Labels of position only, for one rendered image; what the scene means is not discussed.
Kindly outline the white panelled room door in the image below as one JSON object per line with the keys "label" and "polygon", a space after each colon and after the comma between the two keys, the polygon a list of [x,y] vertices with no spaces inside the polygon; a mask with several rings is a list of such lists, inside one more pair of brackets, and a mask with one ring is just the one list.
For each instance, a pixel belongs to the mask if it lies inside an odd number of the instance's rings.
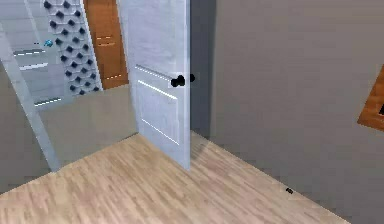
{"label": "white panelled room door", "polygon": [[[190,1],[117,0],[138,132],[188,170]],[[172,87],[183,75],[185,85]]]}

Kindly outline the brown wooden cupboard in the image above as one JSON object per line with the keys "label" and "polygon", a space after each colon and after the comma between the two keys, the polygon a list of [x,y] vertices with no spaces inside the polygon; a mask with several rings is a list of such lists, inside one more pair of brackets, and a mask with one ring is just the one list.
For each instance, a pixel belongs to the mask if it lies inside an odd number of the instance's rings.
{"label": "brown wooden cupboard", "polygon": [[116,1],[84,0],[104,90],[129,83]]}

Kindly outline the white honeycomb wine rack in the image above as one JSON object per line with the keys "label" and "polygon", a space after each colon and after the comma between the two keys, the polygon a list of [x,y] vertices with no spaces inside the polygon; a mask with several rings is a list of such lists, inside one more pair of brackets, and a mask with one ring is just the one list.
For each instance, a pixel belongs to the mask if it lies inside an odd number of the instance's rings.
{"label": "white honeycomb wine rack", "polygon": [[103,90],[96,56],[81,0],[42,0],[48,31],[53,35],[64,84],[70,96]]}

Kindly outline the grey drawer cabinet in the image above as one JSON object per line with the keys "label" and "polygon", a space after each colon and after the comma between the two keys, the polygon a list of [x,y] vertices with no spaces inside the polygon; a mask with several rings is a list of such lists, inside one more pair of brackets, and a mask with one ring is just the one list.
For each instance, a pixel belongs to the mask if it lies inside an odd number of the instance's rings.
{"label": "grey drawer cabinet", "polygon": [[48,31],[42,0],[0,0],[0,24],[34,104],[49,107],[71,100],[64,84],[64,68]]}

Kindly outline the wooden framed wall picture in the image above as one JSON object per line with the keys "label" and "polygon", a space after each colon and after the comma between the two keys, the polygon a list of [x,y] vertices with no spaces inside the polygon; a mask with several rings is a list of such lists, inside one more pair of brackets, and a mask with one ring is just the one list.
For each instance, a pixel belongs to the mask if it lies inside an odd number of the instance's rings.
{"label": "wooden framed wall picture", "polygon": [[357,123],[384,132],[384,64],[380,68]]}

